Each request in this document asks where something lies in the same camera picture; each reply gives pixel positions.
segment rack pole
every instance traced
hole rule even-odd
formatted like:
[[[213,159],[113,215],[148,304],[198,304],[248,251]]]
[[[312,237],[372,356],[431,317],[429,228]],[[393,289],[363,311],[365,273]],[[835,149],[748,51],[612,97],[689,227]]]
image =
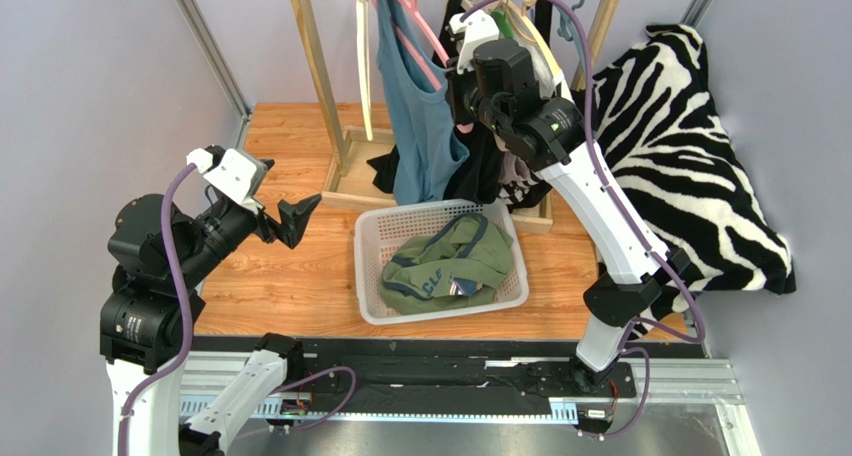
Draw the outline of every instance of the rack pole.
[[[349,159],[343,139],[343,130],[340,127],[340,117],[334,103],[334,94],[331,92],[331,81],[328,77],[328,68],[325,66],[325,56],[322,53],[314,9],[311,6],[311,0],[290,0],[290,3],[293,6],[296,24],[299,26],[299,36],[302,38],[305,56],[308,58],[308,66],[311,69],[311,77],[317,91],[322,118],[325,120],[325,128],[328,131],[328,138],[331,140],[331,148],[334,150],[337,171],[341,176],[345,176],[349,171]]]
[[[603,48],[604,40],[609,32],[609,26],[615,17],[615,11],[618,9],[618,3],[621,0],[601,0],[598,3],[598,10],[595,12],[595,19],[592,21],[592,26],[587,33],[589,39],[589,51],[592,53],[591,67],[595,67],[598,60],[598,55]],[[585,71],[581,65],[577,65],[577,71],[574,72],[574,80],[571,82],[571,87],[575,90],[585,89]]]

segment zebra print pillow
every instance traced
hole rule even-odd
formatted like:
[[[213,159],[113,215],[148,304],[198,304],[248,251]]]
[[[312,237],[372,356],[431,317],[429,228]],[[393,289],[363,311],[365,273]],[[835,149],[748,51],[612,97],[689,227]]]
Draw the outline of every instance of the zebra print pillow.
[[[766,224],[716,113],[701,37],[677,25],[646,33],[594,77],[593,119],[618,184],[651,230],[689,255],[690,289],[794,291],[787,241]],[[684,310],[672,289],[643,316]]]

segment metal table surface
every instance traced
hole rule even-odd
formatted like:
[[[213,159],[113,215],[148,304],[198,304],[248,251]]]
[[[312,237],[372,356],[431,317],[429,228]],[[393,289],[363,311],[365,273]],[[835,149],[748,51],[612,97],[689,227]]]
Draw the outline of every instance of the metal table surface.
[[[613,427],[631,414],[619,412]],[[723,424],[712,404],[652,405],[630,432],[599,443],[555,425],[329,421],[289,435],[248,436],[236,441],[228,456],[722,456],[732,454]],[[264,426],[252,420],[244,432]]]

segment gray wall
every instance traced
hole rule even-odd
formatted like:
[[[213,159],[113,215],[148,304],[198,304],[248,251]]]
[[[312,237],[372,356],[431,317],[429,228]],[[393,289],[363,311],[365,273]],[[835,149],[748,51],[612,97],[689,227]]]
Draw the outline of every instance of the gray wall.
[[[698,26],[722,122],[796,265],[791,295],[701,300],[768,456],[852,445],[849,21],[849,0],[715,0]]]
[[[316,93],[308,72],[290,0],[196,0],[228,66],[248,103],[311,102]],[[355,0],[312,0],[325,52],[332,90],[338,102],[360,101],[355,55]],[[421,0],[421,13],[433,28],[443,19],[446,0]],[[586,0],[578,11],[591,25],[599,0]],[[605,65],[642,40],[647,23],[680,20],[690,0],[621,0],[601,52]],[[371,45],[376,53],[375,11]],[[425,39],[423,47],[428,47]],[[554,54],[567,75],[577,65],[574,46],[554,44]],[[383,101],[379,72],[372,72],[373,100]]]
[[[174,0],[0,0],[0,452],[110,454],[113,220],[238,123]]]

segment blue tank top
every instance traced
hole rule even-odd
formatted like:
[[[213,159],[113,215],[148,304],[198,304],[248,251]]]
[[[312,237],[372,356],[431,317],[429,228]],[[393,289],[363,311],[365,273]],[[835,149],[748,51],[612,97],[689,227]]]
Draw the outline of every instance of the blue tank top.
[[[380,35],[378,67],[399,150],[393,197],[400,205],[440,201],[450,178],[470,154],[453,130],[450,107],[444,100],[447,79],[443,69],[423,54],[402,5],[397,0],[376,0],[376,6]],[[417,61],[397,40],[394,23],[442,82],[439,90],[435,90]]]

